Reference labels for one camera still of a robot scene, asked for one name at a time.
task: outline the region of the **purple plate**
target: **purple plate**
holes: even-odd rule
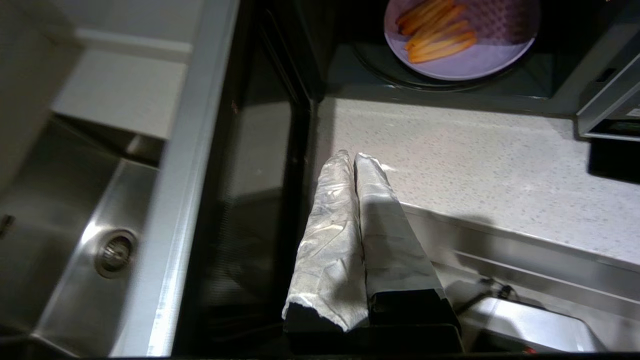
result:
[[[456,4],[467,6],[457,20],[469,21],[477,33],[477,43],[446,58],[412,64],[404,50],[410,37],[398,32],[396,19],[421,2],[390,0],[385,12],[385,38],[405,65],[436,79],[478,79],[504,69],[533,45],[540,26],[539,0],[456,0]]]

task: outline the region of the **white quartz countertop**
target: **white quartz countertop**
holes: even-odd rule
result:
[[[589,175],[571,120],[345,99],[319,117],[319,158],[377,157],[401,202],[640,264],[640,186]]]

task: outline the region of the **sink drain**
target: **sink drain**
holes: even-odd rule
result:
[[[134,236],[128,231],[109,233],[95,256],[95,269],[108,279],[116,277],[131,262]]]

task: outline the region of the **countertop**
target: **countertop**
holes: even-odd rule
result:
[[[403,203],[640,265],[640,186],[587,173],[573,122],[326,99],[318,157],[377,157]]]

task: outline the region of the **kitchen sink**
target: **kitchen sink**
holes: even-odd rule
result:
[[[52,117],[0,197],[0,352],[106,357],[163,141]]]

